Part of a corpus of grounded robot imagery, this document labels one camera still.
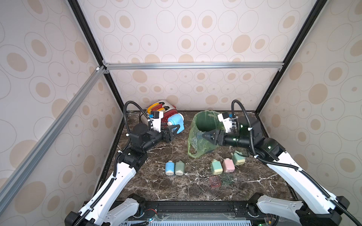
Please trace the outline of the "sage green pencil sharpener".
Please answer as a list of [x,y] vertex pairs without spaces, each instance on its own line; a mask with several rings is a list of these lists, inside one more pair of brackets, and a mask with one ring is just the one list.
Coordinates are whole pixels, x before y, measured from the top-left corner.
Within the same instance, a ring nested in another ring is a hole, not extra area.
[[175,175],[176,176],[182,176],[184,175],[185,172],[185,163],[183,163],[182,161],[178,161],[175,164]]

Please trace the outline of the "mint green pencil sharpener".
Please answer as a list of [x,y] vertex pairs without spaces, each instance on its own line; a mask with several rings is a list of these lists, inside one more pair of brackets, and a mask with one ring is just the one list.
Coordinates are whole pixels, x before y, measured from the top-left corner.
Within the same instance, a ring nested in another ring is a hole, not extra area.
[[235,166],[243,165],[246,162],[245,157],[237,151],[232,154],[232,161]]

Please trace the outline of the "light green pencil sharpener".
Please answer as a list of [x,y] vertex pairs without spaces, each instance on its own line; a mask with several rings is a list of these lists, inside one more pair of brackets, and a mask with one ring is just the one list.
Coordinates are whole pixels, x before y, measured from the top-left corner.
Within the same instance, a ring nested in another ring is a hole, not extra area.
[[214,159],[210,164],[210,169],[213,175],[220,175],[223,173],[223,167],[220,161]]

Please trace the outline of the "pink pencil sharpener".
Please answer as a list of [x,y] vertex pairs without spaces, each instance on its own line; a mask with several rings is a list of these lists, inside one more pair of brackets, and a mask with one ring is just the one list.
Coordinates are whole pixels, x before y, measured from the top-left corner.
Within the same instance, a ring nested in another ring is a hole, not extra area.
[[226,158],[222,162],[222,169],[224,173],[233,173],[235,171],[235,165],[232,159]]

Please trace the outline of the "clear green shavings tray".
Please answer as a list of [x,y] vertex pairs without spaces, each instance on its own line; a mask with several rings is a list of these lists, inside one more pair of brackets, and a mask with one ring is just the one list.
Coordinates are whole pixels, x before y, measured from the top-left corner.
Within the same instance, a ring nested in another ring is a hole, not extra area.
[[221,175],[221,182],[223,186],[232,185],[234,183],[234,176],[232,174],[224,173]]

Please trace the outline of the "clear pink shavings tray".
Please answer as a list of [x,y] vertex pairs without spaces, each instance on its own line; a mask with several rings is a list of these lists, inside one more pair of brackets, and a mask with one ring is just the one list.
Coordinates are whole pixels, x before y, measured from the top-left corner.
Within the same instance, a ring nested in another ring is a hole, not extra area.
[[222,185],[220,177],[218,175],[209,177],[209,184],[211,188],[218,188]]

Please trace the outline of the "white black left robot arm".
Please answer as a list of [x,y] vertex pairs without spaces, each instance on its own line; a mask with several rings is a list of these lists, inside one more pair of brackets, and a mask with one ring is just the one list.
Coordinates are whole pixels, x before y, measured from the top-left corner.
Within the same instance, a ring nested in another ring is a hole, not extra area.
[[[136,106],[146,117],[147,124],[140,123],[132,131],[127,121],[128,105]],[[184,130],[184,116],[177,113],[163,122],[164,112],[147,113],[134,101],[127,101],[123,107],[123,122],[127,129],[128,141],[116,156],[113,172],[94,197],[78,212],[70,212],[66,226],[119,226],[130,217],[142,218],[145,213],[145,199],[132,194],[120,205],[114,202],[128,182],[136,175],[148,158],[148,151],[159,143],[170,143]]]

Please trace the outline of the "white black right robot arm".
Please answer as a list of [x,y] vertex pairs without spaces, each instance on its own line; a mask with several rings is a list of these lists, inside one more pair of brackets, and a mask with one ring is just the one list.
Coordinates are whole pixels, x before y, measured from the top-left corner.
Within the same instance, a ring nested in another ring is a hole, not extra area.
[[247,205],[251,216],[263,213],[286,218],[302,226],[338,226],[342,215],[346,215],[355,225],[361,225],[347,210],[350,202],[321,186],[280,143],[264,136],[261,123],[249,118],[240,101],[232,101],[231,111],[230,114],[224,112],[218,115],[223,129],[204,132],[202,137],[216,146],[247,149],[248,156],[274,170],[301,197],[297,201],[288,201],[256,193]]

